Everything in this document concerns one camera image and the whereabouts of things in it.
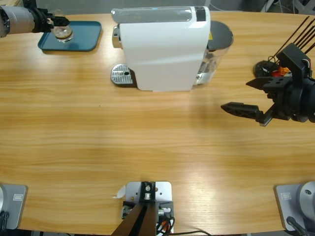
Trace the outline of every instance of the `glass cup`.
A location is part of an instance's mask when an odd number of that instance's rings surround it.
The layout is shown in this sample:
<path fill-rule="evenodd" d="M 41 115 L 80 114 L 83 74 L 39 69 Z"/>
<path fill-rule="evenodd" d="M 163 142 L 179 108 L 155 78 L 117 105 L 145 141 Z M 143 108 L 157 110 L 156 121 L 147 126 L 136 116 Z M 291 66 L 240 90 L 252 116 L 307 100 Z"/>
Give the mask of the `glass cup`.
<path fill-rule="evenodd" d="M 65 16 L 64 13 L 61 10 L 55 10 L 52 12 L 55 16 Z M 73 39 L 74 33 L 70 27 L 70 25 L 67 26 L 55 26 L 52 29 L 52 33 L 56 37 L 56 39 L 61 42 L 65 43 Z"/>
<path fill-rule="evenodd" d="M 221 22 L 211 22 L 211 34 L 203 61 L 197 73 L 194 85 L 205 84 L 214 76 L 217 67 L 233 43 L 233 34 L 229 27 Z"/>

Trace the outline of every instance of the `coffee machine lid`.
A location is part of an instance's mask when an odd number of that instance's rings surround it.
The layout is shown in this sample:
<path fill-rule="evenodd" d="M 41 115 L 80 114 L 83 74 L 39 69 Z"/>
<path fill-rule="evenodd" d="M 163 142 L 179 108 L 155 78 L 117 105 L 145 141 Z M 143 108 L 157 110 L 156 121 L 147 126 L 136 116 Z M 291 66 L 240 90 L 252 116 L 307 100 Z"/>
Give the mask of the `coffee machine lid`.
<path fill-rule="evenodd" d="M 208 50 L 215 51 L 228 48 L 233 43 L 233 33 L 230 28 L 219 21 L 211 21 L 211 34 L 208 41 Z"/>

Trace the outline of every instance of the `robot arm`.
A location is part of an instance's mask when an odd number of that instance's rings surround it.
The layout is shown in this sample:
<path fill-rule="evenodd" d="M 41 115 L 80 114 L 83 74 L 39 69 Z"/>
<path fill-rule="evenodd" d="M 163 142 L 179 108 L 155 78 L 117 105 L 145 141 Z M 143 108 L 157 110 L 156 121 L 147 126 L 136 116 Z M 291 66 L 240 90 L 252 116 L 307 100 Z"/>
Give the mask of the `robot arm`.
<path fill-rule="evenodd" d="M 0 6 L 0 38 L 7 34 L 50 32 L 54 26 L 67 26 L 66 17 L 54 16 L 37 8 L 35 0 L 23 0 L 24 7 Z"/>

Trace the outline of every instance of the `gray floor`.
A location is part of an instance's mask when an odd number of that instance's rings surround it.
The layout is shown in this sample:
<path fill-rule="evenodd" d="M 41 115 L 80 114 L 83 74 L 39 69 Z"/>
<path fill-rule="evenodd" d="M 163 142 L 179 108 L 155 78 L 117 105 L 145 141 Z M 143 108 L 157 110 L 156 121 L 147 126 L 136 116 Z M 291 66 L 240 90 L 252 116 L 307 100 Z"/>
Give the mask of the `gray floor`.
<path fill-rule="evenodd" d="M 211 0 L 210 10 L 260 11 L 266 0 Z M 37 0 L 38 7 L 49 11 L 61 9 L 65 14 L 110 13 L 112 8 L 204 5 L 205 0 Z M 292 0 L 281 0 L 284 13 L 292 13 Z M 275 4 L 270 12 L 281 12 Z"/>

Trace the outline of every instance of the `metal mounting plate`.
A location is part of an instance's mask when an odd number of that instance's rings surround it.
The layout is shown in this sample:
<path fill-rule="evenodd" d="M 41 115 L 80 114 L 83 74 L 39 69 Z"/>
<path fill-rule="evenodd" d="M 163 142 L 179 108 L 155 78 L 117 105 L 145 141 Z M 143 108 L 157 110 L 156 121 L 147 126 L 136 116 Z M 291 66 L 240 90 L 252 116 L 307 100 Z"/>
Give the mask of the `metal mounting plate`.
<path fill-rule="evenodd" d="M 126 201 L 138 203 L 140 197 L 141 182 L 129 182 L 126 185 Z M 170 182 L 156 182 L 156 201 L 172 201 L 172 185 Z"/>
<path fill-rule="evenodd" d="M 286 219 L 292 216 L 298 224 L 305 228 L 303 216 L 300 213 L 299 206 L 297 204 L 297 192 L 301 184 L 291 185 L 279 185 L 276 187 L 276 197 L 281 211 L 281 221 L 284 228 L 289 231 L 294 231 L 294 228 L 290 226 Z"/>
<path fill-rule="evenodd" d="M 6 228 L 14 230 L 19 227 L 22 218 L 27 187 L 24 185 L 2 184 L 3 206 L 1 211 L 9 212 Z"/>

